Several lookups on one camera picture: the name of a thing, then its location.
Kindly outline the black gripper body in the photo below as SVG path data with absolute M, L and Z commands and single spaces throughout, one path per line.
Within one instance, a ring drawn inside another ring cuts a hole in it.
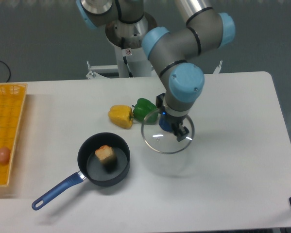
M 186 115 L 189 113 L 189 110 L 185 111 L 176 111 L 168 106 L 162 107 L 162 118 L 171 126 L 182 122 Z

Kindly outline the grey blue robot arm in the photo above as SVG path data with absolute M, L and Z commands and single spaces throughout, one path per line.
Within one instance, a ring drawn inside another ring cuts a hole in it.
M 215 12 L 207 0 L 178 0 L 186 26 L 171 33 L 144 11 L 141 0 L 78 0 L 76 5 L 89 28 L 105 26 L 121 78 L 156 72 L 166 89 L 156 99 L 160 127 L 184 140 L 189 130 L 183 120 L 205 83 L 204 73 L 188 59 L 231 43 L 236 34 L 232 17 Z

